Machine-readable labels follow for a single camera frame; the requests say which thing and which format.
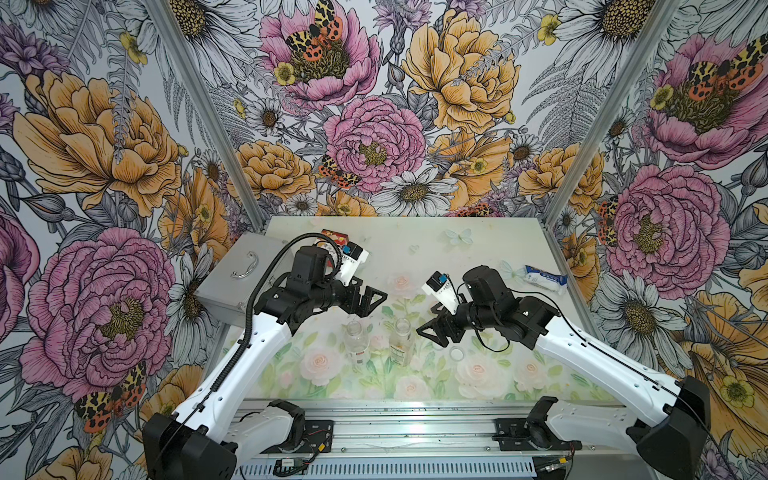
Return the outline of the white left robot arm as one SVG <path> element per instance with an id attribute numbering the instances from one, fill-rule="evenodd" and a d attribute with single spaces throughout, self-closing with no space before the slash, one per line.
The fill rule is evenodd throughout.
<path id="1" fill-rule="evenodd" d="M 271 448 L 293 450 L 304 438 L 304 410 L 274 400 L 242 421 L 235 416 L 251 386 L 309 318 L 338 307 L 365 318 L 387 298 L 356 277 L 369 256 L 355 243 L 338 246 L 317 234 L 302 246 L 290 271 L 271 286 L 274 258 L 246 304 L 237 344 L 172 413 L 155 413 L 142 430 L 151 479 L 230 479 L 252 457 Z"/>

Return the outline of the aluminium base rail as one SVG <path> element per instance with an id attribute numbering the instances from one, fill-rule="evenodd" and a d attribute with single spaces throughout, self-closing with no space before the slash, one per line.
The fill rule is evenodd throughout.
<path id="1" fill-rule="evenodd" d="M 570 404 L 615 413 L 619 406 Z M 230 479 L 656 479 L 659 473 L 639 456 L 613 446 L 583 442 L 575 452 L 501 451 L 492 440 L 494 421 L 523 418 L 533 405 L 373 402 L 293 403 L 306 420 L 335 422 L 327 454 L 258 454 Z M 236 421 L 261 412 L 269 403 L 241 403 Z M 275 462 L 304 461 L 301 474 L 276 477 Z"/>

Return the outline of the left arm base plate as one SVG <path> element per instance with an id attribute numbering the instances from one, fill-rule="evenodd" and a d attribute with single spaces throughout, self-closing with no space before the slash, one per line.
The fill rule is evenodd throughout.
<path id="1" fill-rule="evenodd" d="M 306 420 L 299 443 L 290 446 L 287 443 L 272 446 L 263 454 L 306 454 L 315 452 L 327 454 L 332 451 L 335 422 L 330 419 Z"/>

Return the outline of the silver metal case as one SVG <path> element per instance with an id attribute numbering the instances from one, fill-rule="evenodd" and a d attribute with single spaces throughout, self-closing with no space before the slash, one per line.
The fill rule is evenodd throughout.
<path id="1" fill-rule="evenodd" d="M 286 243 L 260 234 L 244 234 L 196 289 L 197 300 L 213 319 L 243 328 L 249 295 Z"/>

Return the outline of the clear bottle white label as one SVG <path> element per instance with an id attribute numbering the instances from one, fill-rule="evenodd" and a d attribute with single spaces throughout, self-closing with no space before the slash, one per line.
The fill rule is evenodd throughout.
<path id="1" fill-rule="evenodd" d="M 344 327 L 344 343 L 352 365 L 364 367 L 369 360 L 369 335 L 359 320 L 352 320 Z"/>

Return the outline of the right aluminium corner post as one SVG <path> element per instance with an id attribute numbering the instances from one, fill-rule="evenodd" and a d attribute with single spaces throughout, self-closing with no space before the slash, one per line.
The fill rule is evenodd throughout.
<path id="1" fill-rule="evenodd" d="M 621 109 L 620 103 L 629 95 L 647 62 L 656 55 L 661 37 L 671 24 L 679 4 L 679 1 L 657 1 L 653 6 L 626 64 L 618 71 L 617 78 L 581 143 L 578 154 L 549 205 L 544 220 L 548 229 L 554 229 L 560 211 L 575 193 L 580 179 L 598 152 L 603 136 Z"/>

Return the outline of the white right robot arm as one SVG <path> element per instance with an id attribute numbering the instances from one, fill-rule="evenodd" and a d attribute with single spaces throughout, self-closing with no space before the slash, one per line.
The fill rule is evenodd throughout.
<path id="1" fill-rule="evenodd" d="M 510 289 L 497 270 L 481 265 L 463 276 L 467 295 L 450 277 L 434 272 L 423 284 L 437 305 L 418 334 L 441 347 L 465 332 L 493 329 L 505 340 L 551 357 L 606 390 L 621 404 L 615 413 L 563 406 L 542 399 L 531 411 L 559 439 L 619 447 L 670 479 L 693 479 L 710 437 L 708 388 L 647 367 L 573 325 L 539 293 Z"/>

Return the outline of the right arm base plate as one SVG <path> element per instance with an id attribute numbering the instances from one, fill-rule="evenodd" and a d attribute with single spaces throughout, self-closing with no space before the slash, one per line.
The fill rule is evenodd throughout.
<path id="1" fill-rule="evenodd" d="M 501 418 L 494 421 L 492 440 L 501 451 L 511 452 L 575 452 L 582 443 L 559 439 L 545 423 L 529 423 L 523 418 Z"/>

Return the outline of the small green circuit board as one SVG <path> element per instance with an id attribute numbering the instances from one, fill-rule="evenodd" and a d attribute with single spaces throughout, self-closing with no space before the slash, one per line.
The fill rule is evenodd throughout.
<path id="1" fill-rule="evenodd" d="M 304 461 L 296 458 L 283 458 L 275 462 L 272 474 L 276 477 L 288 477 L 301 474 L 305 469 Z"/>

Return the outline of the aluminium corner post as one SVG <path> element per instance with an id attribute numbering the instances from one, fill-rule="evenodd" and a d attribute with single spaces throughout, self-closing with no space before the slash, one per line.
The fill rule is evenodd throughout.
<path id="1" fill-rule="evenodd" d="M 621 109 L 620 103 L 629 95 L 647 62 L 656 55 L 661 37 L 671 24 L 679 4 L 679 1 L 657 1 L 653 6 L 626 64 L 618 71 L 617 78 L 581 143 L 578 154 L 549 205 L 544 220 L 548 229 L 554 229 L 560 211 L 575 193 L 580 179 L 598 152 L 603 136 Z"/>
<path id="2" fill-rule="evenodd" d="M 150 1 L 147 9 L 166 47 L 166 51 L 170 54 L 177 67 L 177 76 L 184 83 L 211 137 L 213 147 L 216 149 L 225 169 L 230 175 L 230 179 L 254 231 L 256 233 L 264 233 L 268 220 L 258 205 L 235 155 L 236 148 L 232 145 L 231 139 L 218 115 L 203 76 L 197 66 L 196 58 L 186 46 L 186 41 L 183 39 L 182 31 L 175 20 L 170 4 L 167 1 Z"/>

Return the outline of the white bottle cap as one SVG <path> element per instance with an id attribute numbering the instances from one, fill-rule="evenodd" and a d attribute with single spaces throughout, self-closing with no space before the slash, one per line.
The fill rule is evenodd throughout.
<path id="1" fill-rule="evenodd" d="M 463 350 L 460 348 L 452 348 L 449 355 L 450 358 L 456 362 L 461 361 L 465 357 Z"/>

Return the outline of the left aluminium corner post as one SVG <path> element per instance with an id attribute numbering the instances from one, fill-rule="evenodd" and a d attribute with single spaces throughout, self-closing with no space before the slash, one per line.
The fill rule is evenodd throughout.
<path id="1" fill-rule="evenodd" d="M 230 179 L 254 231 L 256 233 L 264 233 L 268 220 L 258 205 L 235 155 L 236 148 L 232 145 L 231 139 L 218 115 L 203 76 L 197 66 L 196 58 L 186 46 L 186 41 L 183 39 L 182 31 L 175 20 L 170 4 L 167 1 L 150 1 L 147 9 L 166 47 L 166 51 L 170 54 L 177 67 L 177 76 L 184 83 L 211 137 L 213 147 L 216 149 L 225 169 L 230 175 Z"/>

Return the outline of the blue white bandage packet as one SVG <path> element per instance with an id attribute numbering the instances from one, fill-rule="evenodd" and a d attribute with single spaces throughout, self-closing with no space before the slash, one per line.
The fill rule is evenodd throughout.
<path id="1" fill-rule="evenodd" d="M 536 285 L 556 294 L 563 293 L 567 290 L 568 286 L 567 276 L 554 274 L 530 265 L 524 266 L 523 279 L 529 284 Z"/>

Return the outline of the red cigarette box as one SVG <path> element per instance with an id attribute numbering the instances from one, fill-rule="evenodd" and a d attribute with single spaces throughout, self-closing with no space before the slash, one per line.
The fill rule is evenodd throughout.
<path id="1" fill-rule="evenodd" d="M 345 233 L 323 229 L 321 234 L 330 238 L 340 248 L 343 248 L 349 243 L 349 236 Z"/>

